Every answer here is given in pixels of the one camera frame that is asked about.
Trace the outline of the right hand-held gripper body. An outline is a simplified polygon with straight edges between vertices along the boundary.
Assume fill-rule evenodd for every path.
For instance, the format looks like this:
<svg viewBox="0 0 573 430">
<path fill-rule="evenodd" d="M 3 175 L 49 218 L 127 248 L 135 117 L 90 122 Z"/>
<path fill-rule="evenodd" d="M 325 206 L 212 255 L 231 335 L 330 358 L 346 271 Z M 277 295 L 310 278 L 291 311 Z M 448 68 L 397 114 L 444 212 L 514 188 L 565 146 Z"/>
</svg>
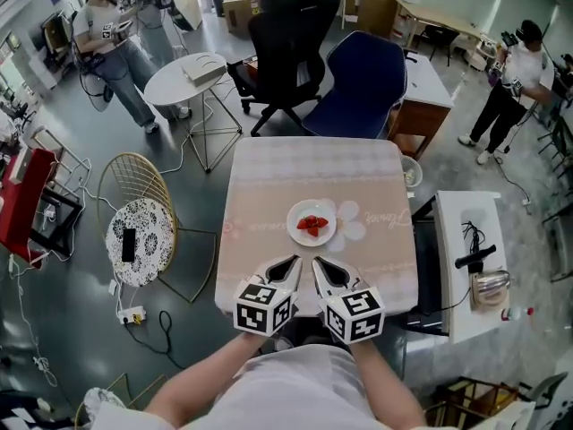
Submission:
<svg viewBox="0 0 573 430">
<path fill-rule="evenodd" d="M 333 287 L 316 284 L 322 322 L 335 340 L 355 344 L 379 336 L 385 305 L 376 287 L 363 282 Z"/>
</svg>

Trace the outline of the white round plate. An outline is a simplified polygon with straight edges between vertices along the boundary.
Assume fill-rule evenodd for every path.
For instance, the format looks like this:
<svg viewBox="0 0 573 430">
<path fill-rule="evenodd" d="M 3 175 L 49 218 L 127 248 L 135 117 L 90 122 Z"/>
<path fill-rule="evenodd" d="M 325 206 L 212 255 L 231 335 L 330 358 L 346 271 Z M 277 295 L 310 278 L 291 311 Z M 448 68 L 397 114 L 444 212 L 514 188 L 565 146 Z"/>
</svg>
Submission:
<svg viewBox="0 0 573 430">
<path fill-rule="evenodd" d="M 329 224 L 319 228 L 318 236 L 311 236 L 307 229 L 298 229 L 300 219 L 313 215 L 325 218 Z M 306 247 L 326 245 L 337 230 L 337 218 L 334 210 L 321 200 L 304 200 L 295 204 L 286 216 L 286 230 L 291 239 L 297 244 Z"/>
</svg>

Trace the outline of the table with beige tablecloth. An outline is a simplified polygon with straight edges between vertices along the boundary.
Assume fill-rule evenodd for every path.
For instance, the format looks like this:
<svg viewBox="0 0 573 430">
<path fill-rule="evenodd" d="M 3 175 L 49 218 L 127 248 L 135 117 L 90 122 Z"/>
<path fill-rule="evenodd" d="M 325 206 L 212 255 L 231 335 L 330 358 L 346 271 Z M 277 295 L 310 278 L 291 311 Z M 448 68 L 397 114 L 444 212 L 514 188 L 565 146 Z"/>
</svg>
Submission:
<svg viewBox="0 0 573 430">
<path fill-rule="evenodd" d="M 326 245 L 305 247 L 287 232 L 287 214 L 304 200 L 328 204 L 337 219 Z M 417 304 L 411 213 L 398 147 L 389 141 L 328 137 L 250 137 L 235 147 L 216 278 L 215 304 L 231 313 L 241 280 L 263 263 L 298 254 L 296 305 L 319 309 L 312 258 L 333 257 L 375 286 L 388 314 Z"/>
</svg>

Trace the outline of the person's white shirt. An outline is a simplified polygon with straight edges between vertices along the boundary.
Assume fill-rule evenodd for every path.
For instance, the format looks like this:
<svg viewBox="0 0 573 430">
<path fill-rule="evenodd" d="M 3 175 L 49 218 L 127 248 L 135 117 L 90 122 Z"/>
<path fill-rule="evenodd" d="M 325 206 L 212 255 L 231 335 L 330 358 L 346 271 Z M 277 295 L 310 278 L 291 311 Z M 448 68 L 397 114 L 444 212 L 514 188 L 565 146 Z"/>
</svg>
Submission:
<svg viewBox="0 0 573 430">
<path fill-rule="evenodd" d="M 403 430 L 376 415 L 342 348 L 311 344 L 248 361 L 206 415 L 170 424 L 149 411 L 101 407 L 93 430 Z"/>
</svg>

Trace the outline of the white top side cabinet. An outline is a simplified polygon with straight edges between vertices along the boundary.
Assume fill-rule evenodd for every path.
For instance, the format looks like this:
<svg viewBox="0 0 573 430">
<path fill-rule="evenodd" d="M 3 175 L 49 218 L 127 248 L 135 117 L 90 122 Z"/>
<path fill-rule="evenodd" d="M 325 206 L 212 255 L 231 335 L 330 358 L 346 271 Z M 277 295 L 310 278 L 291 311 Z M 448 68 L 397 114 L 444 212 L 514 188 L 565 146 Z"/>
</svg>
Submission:
<svg viewBox="0 0 573 430">
<path fill-rule="evenodd" d="M 438 191 L 413 215 L 418 298 L 408 315 L 409 330 L 442 336 L 451 344 L 501 326 L 503 309 L 471 310 L 470 272 L 508 271 L 497 203 L 500 193 Z M 455 260 L 496 245 L 482 262 L 457 269 Z"/>
</svg>

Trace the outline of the black white floral cushion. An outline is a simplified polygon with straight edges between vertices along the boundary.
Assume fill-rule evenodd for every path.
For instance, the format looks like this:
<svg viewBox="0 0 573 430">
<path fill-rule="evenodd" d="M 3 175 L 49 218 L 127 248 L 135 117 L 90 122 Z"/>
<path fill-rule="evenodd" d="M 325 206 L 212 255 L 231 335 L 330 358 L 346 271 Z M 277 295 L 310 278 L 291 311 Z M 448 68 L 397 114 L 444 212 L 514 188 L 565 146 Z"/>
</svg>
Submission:
<svg viewBox="0 0 573 430">
<path fill-rule="evenodd" d="M 122 262 L 125 228 L 136 229 L 134 262 Z M 127 203 L 111 219 L 105 244 L 119 280 L 131 287 L 151 283 L 167 268 L 175 249 L 175 226 L 170 211 L 149 198 Z"/>
</svg>

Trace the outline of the white power strip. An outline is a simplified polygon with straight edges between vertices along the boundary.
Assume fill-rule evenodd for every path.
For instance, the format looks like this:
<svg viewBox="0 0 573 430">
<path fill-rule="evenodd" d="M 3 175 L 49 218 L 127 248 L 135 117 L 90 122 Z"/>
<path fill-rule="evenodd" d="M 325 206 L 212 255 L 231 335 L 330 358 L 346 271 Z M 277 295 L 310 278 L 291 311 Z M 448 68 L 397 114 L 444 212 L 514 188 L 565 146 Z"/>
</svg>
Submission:
<svg viewBox="0 0 573 430">
<path fill-rule="evenodd" d="M 120 310 L 118 320 L 121 324 L 142 324 L 147 319 L 147 313 L 142 305 Z"/>
</svg>

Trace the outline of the clear bottle red cap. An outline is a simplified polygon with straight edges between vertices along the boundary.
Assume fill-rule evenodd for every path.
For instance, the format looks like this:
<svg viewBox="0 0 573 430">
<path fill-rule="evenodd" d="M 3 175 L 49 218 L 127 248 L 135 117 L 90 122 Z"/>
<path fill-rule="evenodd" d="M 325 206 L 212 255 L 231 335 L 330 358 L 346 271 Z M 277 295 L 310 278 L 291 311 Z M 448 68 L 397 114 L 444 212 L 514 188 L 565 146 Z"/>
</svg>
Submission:
<svg viewBox="0 0 573 430">
<path fill-rule="evenodd" d="M 520 306 L 510 306 L 502 310 L 500 318 L 503 322 L 514 322 L 518 321 L 522 317 L 528 317 L 535 313 L 533 307 L 520 307 Z"/>
</svg>

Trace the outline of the round white side table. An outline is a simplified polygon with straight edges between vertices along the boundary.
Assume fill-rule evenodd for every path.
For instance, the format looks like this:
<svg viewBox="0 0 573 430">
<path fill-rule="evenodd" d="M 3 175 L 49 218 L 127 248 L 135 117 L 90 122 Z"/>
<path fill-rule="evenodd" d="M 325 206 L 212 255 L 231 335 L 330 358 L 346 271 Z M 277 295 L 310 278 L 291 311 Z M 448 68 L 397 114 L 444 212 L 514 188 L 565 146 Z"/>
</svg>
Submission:
<svg viewBox="0 0 573 430">
<path fill-rule="evenodd" d="M 184 75 L 182 64 L 184 60 L 201 55 L 211 55 L 226 66 L 225 73 L 210 82 L 195 85 Z M 209 174 L 217 164 L 227 155 L 233 145 L 244 134 L 244 129 L 234 114 L 225 104 L 225 101 L 215 92 L 215 88 L 223 83 L 223 77 L 227 74 L 227 61 L 214 52 L 199 52 L 180 57 L 174 62 L 167 64 L 157 71 L 146 85 L 144 98 L 153 106 L 172 107 L 176 105 L 189 106 L 194 99 L 200 101 L 201 119 L 196 124 L 184 126 L 186 136 L 184 144 L 193 150 L 205 173 Z M 208 118 L 214 116 L 214 109 L 207 103 L 213 100 L 231 119 L 232 124 L 228 127 L 208 127 Z M 208 139 L 213 136 L 228 135 L 230 140 L 223 146 L 220 152 L 210 156 Z"/>
</svg>

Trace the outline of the beige flat gift box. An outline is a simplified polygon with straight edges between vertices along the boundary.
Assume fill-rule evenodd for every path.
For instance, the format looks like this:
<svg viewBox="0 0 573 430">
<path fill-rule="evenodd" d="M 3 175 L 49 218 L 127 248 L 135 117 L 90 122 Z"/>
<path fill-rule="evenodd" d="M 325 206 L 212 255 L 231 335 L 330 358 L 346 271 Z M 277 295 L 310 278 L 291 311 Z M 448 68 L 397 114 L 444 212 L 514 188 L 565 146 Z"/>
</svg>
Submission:
<svg viewBox="0 0 573 430">
<path fill-rule="evenodd" d="M 226 66 L 211 55 L 201 55 L 184 60 L 182 69 L 190 82 L 199 85 L 222 76 Z"/>
</svg>

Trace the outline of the wooden cabinet white top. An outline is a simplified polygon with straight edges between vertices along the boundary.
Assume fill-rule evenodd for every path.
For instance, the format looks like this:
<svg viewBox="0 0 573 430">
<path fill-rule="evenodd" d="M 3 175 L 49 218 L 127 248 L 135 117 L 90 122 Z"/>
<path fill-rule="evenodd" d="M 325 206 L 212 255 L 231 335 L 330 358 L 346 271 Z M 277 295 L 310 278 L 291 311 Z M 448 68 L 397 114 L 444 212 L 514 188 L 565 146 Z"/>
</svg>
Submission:
<svg viewBox="0 0 573 430">
<path fill-rule="evenodd" d="M 419 160 L 440 130 L 454 102 L 428 57 L 406 51 L 407 88 L 389 114 L 387 138 Z"/>
</svg>

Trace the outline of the black office chair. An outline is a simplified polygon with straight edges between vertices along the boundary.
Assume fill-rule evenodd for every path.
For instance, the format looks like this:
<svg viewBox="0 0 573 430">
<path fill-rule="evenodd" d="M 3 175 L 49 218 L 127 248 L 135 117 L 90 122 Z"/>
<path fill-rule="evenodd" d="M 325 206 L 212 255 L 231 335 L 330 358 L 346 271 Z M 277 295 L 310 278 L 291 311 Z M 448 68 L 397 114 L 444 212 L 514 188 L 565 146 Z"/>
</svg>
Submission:
<svg viewBox="0 0 573 430">
<path fill-rule="evenodd" d="M 321 101 L 326 65 L 320 49 L 340 0 L 260 0 L 260 5 L 260 12 L 247 24 L 257 57 L 256 72 L 251 73 L 244 60 L 227 66 L 244 113 L 250 113 L 252 104 L 265 106 L 252 137 L 258 137 L 278 111 L 302 126 L 295 108 Z"/>
</svg>

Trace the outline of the small beige box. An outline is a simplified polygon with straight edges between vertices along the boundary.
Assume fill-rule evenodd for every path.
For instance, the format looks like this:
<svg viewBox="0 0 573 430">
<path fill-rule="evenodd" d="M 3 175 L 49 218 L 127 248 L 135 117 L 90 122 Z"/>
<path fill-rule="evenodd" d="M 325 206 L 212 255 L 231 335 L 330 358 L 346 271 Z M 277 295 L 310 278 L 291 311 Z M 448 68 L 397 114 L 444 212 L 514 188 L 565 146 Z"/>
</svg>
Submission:
<svg viewBox="0 0 573 430">
<path fill-rule="evenodd" d="M 32 160 L 33 151 L 29 147 L 22 147 L 17 156 L 11 158 L 12 168 L 9 171 L 9 181 L 12 184 L 20 184 L 28 170 Z"/>
</svg>

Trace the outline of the large cardboard sheet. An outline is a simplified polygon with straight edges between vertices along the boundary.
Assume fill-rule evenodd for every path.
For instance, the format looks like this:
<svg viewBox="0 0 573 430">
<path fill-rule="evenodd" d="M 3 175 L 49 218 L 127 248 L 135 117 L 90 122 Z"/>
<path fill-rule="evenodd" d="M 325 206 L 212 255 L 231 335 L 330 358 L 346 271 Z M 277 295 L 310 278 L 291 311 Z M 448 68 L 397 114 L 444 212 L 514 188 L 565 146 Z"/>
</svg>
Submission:
<svg viewBox="0 0 573 430">
<path fill-rule="evenodd" d="M 357 28 L 389 39 L 397 8 L 396 0 L 359 0 Z"/>
</svg>

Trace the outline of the light wooden work table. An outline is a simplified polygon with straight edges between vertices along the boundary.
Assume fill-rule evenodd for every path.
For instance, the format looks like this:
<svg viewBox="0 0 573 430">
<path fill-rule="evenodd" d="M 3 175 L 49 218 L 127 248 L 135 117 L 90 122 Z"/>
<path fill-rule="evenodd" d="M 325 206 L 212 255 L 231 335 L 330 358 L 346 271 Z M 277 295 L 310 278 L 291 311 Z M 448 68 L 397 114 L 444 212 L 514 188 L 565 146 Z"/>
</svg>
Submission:
<svg viewBox="0 0 573 430">
<path fill-rule="evenodd" d="M 431 56 L 441 49 L 450 59 L 457 48 L 467 52 L 472 60 L 479 47 L 498 45 L 486 32 L 457 16 L 406 0 L 394 1 L 397 9 L 390 36 L 403 48 L 416 50 L 418 42 L 424 41 L 432 46 Z"/>
</svg>

